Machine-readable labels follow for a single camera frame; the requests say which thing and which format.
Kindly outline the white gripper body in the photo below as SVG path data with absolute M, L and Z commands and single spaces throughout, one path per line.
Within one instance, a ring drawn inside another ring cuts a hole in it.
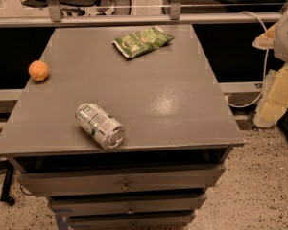
M 276 58 L 288 62 L 288 9 L 284 12 L 276 25 L 274 54 Z

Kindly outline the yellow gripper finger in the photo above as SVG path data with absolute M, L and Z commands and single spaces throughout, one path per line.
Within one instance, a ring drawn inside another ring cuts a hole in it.
M 271 127 L 286 113 L 287 109 L 288 63 L 285 63 L 280 70 L 268 72 L 253 122 L 257 127 Z
M 275 30 L 276 30 L 276 24 L 271 26 L 265 33 L 257 37 L 252 43 L 252 46 L 260 50 L 273 49 Z

